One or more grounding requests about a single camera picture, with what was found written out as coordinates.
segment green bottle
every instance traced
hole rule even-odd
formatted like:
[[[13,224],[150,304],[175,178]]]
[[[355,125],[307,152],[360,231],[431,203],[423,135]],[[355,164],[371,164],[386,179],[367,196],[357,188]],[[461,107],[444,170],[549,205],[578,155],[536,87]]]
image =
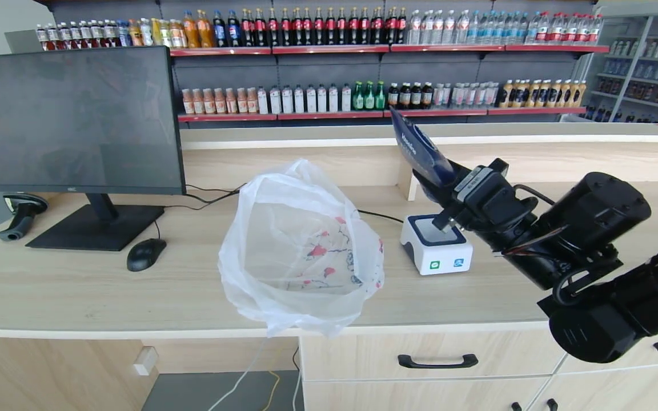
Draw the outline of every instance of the green bottle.
[[[355,81],[355,95],[352,97],[352,109],[362,110],[365,107],[365,98],[362,96],[362,82]]]
[[[375,109],[384,110],[384,81],[377,82],[377,93],[375,94]]]
[[[367,82],[365,88],[365,110],[374,110],[374,90],[372,90],[372,81]]]

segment yellow cable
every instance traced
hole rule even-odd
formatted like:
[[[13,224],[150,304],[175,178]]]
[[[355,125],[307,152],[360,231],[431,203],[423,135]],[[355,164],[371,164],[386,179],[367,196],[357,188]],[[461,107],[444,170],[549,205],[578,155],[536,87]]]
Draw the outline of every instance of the yellow cable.
[[[277,349],[276,354],[274,355],[274,360],[272,361],[270,368],[273,368],[274,366],[276,366],[276,362],[279,359],[279,354],[280,353],[281,353],[281,350]],[[270,375],[276,377],[276,382],[274,383],[274,387],[271,389],[271,396],[269,396],[269,398],[268,398],[268,403],[266,404],[266,407],[261,409],[261,411],[268,411],[268,409],[271,407],[271,403],[274,400],[274,393],[276,393],[276,387],[278,387],[279,382],[281,382],[281,377],[278,374],[276,374],[273,371],[268,371],[268,373]]]

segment monitor screen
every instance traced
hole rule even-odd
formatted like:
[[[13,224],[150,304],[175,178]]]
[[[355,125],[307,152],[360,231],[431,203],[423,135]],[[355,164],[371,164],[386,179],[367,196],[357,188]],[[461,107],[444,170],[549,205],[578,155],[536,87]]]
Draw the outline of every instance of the monitor screen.
[[[182,194],[167,47],[0,55],[0,191]]]

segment computer mouse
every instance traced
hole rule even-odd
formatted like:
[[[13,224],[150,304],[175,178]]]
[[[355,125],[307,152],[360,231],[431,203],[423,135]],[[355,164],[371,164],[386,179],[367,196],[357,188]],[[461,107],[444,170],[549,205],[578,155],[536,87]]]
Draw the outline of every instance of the computer mouse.
[[[162,239],[148,239],[134,245],[126,258],[126,268],[129,271],[146,270],[157,262],[166,247],[167,242]]]

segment computer monitor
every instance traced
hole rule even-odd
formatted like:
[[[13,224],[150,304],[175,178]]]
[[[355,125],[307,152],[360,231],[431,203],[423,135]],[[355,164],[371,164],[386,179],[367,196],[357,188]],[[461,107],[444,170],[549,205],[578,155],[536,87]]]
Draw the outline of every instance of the computer monitor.
[[[184,194],[174,106],[167,47],[0,55],[0,191],[90,202],[28,247],[121,250],[164,208],[109,193]]]

